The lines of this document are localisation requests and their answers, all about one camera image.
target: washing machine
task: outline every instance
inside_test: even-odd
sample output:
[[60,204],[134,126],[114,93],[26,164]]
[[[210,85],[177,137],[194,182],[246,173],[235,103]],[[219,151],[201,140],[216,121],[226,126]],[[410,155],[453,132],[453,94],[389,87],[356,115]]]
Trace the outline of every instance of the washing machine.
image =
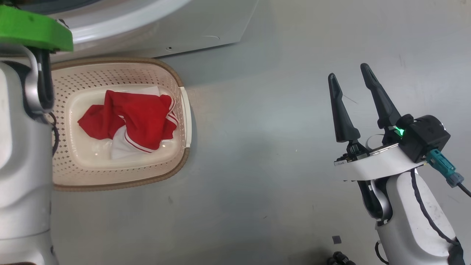
[[98,55],[160,57],[240,41],[258,0],[29,0],[24,10],[72,32],[64,61]]

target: green plastic part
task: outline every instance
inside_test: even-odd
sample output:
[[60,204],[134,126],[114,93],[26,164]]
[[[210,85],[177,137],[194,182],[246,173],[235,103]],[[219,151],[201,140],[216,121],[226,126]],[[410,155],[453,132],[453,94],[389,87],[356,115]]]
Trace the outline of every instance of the green plastic part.
[[0,42],[73,51],[72,33],[56,20],[0,5]]

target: laundry basket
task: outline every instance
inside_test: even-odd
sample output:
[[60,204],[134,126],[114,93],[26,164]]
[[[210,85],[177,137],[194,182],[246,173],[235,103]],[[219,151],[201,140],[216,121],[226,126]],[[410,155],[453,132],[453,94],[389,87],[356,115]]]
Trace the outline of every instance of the laundry basket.
[[[191,144],[188,96],[177,73],[167,64],[148,58],[93,58],[52,66],[59,145],[53,158],[56,190],[114,190],[162,181],[185,164]],[[89,137],[79,126],[85,111],[103,104],[105,92],[157,86],[172,96],[179,124],[173,139],[152,154],[110,158],[111,139]]]

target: teal connector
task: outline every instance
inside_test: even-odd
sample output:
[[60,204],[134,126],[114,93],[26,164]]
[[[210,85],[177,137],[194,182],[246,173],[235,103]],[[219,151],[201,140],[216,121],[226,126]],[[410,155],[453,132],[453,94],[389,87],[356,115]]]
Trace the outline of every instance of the teal connector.
[[463,182],[463,176],[455,172],[456,167],[438,149],[428,152],[425,160],[445,177],[450,187],[454,188]]

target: white fabric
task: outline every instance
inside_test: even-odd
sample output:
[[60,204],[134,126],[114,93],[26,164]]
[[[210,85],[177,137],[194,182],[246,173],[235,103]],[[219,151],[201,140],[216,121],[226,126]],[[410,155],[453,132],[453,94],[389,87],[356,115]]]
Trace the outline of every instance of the white fabric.
[[[155,95],[160,96],[160,91],[157,86],[147,87],[138,90],[125,91],[126,93],[132,94],[143,94],[143,95]],[[178,120],[175,113],[172,111],[175,106],[175,100],[172,98],[172,103],[169,108],[167,119],[174,124],[178,125]],[[113,137],[113,143],[111,145],[111,159],[120,159],[124,157],[131,157],[134,155],[149,154],[155,150],[145,148],[134,142],[126,132],[126,126],[119,128]]]

